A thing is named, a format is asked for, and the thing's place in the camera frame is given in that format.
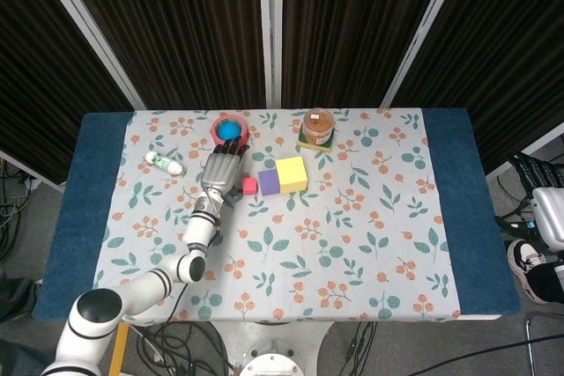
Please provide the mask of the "yellow green sponge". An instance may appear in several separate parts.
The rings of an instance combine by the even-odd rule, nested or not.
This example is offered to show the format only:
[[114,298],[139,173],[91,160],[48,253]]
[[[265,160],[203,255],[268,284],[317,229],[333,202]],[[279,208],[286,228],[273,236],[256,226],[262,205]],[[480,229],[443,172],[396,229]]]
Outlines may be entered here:
[[306,137],[303,133],[303,129],[300,129],[297,145],[313,151],[330,152],[332,148],[333,138],[334,138],[334,131],[331,132],[331,134],[323,144],[309,144],[306,142]]

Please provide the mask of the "floral print tablecloth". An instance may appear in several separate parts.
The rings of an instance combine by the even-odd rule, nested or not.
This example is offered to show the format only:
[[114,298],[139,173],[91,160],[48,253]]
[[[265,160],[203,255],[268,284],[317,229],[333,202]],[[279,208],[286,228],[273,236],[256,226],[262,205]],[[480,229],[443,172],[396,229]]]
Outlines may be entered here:
[[[333,111],[330,152],[297,145],[300,110],[242,110],[249,176],[301,156],[307,189],[236,192],[221,211],[203,280],[137,316],[191,321],[446,321],[460,313],[422,111]],[[186,252],[182,235],[213,149],[215,111],[143,111],[128,123],[95,270],[126,284]],[[145,160],[182,164],[173,176]]]

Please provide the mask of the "metal chair leg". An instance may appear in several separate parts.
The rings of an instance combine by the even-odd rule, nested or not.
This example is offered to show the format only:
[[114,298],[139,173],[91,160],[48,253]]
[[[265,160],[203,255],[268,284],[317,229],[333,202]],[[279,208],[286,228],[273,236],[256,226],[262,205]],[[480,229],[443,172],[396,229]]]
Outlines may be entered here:
[[524,328],[525,340],[527,341],[528,365],[529,365],[530,376],[537,376],[537,372],[535,368],[534,348],[532,342],[533,338],[531,334],[531,326],[535,319],[564,321],[564,314],[551,313],[551,312],[530,312],[526,314],[523,323],[523,328]]

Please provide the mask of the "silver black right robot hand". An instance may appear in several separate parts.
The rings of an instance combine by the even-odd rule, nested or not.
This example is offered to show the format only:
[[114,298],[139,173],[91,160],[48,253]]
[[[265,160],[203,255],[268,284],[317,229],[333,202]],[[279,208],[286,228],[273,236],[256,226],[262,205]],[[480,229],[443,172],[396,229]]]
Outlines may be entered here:
[[509,162],[531,200],[541,239],[550,251],[564,251],[564,164],[553,164],[521,152]]

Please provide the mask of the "white partition frame post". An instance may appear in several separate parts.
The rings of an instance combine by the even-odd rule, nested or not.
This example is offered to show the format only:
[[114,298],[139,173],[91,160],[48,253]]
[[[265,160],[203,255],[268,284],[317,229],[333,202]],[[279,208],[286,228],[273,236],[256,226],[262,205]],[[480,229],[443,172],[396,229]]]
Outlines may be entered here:
[[265,102],[282,106],[283,0],[260,0]]
[[392,105],[394,98],[396,98],[399,89],[401,88],[439,12],[441,11],[444,2],[445,0],[429,0],[425,12],[418,23],[415,34],[413,35],[402,61],[390,82],[390,86],[382,99],[380,104],[381,108],[388,108]]
[[135,110],[146,110],[136,87],[96,23],[84,0],[59,0],[101,64]]

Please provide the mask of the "white green plastic bottle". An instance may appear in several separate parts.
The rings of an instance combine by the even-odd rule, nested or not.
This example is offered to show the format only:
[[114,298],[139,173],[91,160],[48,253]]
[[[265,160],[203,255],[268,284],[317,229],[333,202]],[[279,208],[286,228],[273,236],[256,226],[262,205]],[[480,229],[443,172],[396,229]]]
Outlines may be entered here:
[[156,166],[173,176],[181,175],[184,173],[182,164],[174,159],[171,159],[156,151],[148,151],[145,154],[145,160],[152,166]]

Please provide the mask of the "red tape roll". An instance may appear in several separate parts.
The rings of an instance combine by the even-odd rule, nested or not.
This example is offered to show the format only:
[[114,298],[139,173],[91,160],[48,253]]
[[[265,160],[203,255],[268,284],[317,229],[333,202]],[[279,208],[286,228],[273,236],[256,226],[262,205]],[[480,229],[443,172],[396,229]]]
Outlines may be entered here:
[[214,141],[214,143],[216,145],[223,145],[226,141],[221,140],[218,138],[217,135],[217,127],[218,125],[223,122],[223,121],[234,121],[234,122],[238,122],[239,125],[241,126],[241,135],[236,137],[240,139],[240,144],[246,144],[248,139],[249,139],[249,129],[248,129],[248,125],[247,123],[239,116],[236,116],[234,114],[222,114],[221,116],[219,116],[214,123],[211,126],[211,137]]

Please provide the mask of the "white black sneaker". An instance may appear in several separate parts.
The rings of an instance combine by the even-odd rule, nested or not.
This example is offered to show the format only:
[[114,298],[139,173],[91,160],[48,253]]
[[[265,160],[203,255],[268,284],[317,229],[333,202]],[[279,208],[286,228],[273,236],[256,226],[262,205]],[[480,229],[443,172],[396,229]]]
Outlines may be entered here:
[[564,304],[564,291],[554,265],[526,240],[508,245],[508,264],[527,297],[536,304]]

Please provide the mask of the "dark ribbed partition panel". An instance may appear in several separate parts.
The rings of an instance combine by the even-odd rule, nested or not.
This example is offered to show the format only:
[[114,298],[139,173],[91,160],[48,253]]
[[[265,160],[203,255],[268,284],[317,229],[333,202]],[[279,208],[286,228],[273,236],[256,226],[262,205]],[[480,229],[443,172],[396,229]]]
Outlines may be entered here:
[[59,0],[0,0],[0,151],[59,184],[84,115],[130,109]]
[[260,0],[83,1],[146,107],[264,107]]
[[283,0],[282,106],[380,106],[429,2]]
[[564,122],[564,0],[445,0],[392,104],[466,109],[492,172]]

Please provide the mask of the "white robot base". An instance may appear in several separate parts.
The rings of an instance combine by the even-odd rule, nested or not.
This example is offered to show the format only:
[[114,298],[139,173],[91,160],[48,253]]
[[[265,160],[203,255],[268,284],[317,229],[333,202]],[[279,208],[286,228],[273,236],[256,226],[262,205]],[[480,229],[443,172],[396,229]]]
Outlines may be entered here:
[[328,321],[215,321],[233,376],[317,376]]

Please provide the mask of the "purple foam cube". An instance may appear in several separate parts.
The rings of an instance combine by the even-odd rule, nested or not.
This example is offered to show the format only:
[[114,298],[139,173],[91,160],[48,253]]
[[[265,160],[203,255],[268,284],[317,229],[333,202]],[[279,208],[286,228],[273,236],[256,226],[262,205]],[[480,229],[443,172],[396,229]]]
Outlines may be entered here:
[[258,173],[261,194],[276,195],[280,193],[280,182],[276,169],[267,169]]

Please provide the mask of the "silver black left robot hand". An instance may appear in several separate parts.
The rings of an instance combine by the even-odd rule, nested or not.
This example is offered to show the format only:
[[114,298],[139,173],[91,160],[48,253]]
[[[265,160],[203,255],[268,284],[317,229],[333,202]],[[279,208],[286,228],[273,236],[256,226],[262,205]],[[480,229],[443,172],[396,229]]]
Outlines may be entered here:
[[222,195],[228,194],[234,187],[241,160],[248,149],[249,146],[242,142],[241,136],[217,144],[206,160],[201,179],[202,189],[214,189]]

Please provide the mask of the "white partition base rail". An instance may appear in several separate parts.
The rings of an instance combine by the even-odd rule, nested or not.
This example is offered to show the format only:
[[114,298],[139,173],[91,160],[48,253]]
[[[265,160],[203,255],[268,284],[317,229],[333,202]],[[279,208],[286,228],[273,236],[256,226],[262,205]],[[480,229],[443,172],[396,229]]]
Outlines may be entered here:
[[34,178],[36,178],[37,180],[41,181],[42,183],[45,183],[46,185],[50,186],[51,188],[55,189],[56,191],[63,193],[66,187],[66,182],[62,182],[60,184],[56,184],[54,183],[52,180],[50,180],[49,178],[46,178],[44,175],[37,173],[36,171],[34,171],[32,168],[24,165],[22,162],[18,161],[17,159],[15,159],[13,156],[9,155],[8,153],[0,150],[0,158],[6,160],[7,162],[11,163],[12,165],[16,166],[18,169],[32,175]]
[[[553,163],[564,163],[564,134],[551,136],[550,138],[544,137],[531,147],[525,148],[523,153],[536,159],[552,161]],[[515,174],[515,167],[508,161],[505,161],[486,175],[486,181],[493,182],[497,177],[502,178]]]

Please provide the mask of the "large yellow foam cube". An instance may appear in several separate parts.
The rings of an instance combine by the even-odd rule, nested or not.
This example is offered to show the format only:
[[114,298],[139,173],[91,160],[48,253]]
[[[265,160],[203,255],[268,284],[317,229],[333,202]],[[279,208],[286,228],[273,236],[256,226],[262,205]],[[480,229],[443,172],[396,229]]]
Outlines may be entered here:
[[275,161],[281,194],[304,191],[308,186],[308,175],[301,156]]

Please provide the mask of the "blue felt table cover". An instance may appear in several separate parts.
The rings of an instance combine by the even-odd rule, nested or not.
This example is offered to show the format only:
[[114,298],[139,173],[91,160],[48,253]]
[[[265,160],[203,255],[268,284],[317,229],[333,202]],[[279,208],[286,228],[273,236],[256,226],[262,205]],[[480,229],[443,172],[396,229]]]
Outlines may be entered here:
[[[520,313],[500,229],[479,159],[471,120],[462,108],[422,111],[461,315],[485,320]],[[132,112],[85,114],[63,193],[36,319],[64,319],[91,289],[122,145]]]

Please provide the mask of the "blue ball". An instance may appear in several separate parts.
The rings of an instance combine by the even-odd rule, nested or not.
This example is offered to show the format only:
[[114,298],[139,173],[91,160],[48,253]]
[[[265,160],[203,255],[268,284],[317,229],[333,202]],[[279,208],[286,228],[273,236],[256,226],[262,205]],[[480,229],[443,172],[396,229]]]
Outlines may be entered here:
[[235,139],[241,135],[241,126],[238,122],[223,121],[217,127],[217,135],[221,140]]

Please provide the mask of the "clear jar of rubber bands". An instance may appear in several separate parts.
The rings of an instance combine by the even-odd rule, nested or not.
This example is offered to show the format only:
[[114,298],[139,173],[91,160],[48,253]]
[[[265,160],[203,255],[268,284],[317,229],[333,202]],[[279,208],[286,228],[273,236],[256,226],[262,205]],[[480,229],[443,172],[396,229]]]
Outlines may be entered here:
[[302,133],[308,144],[325,144],[330,139],[333,129],[334,118],[327,109],[315,107],[305,113]]

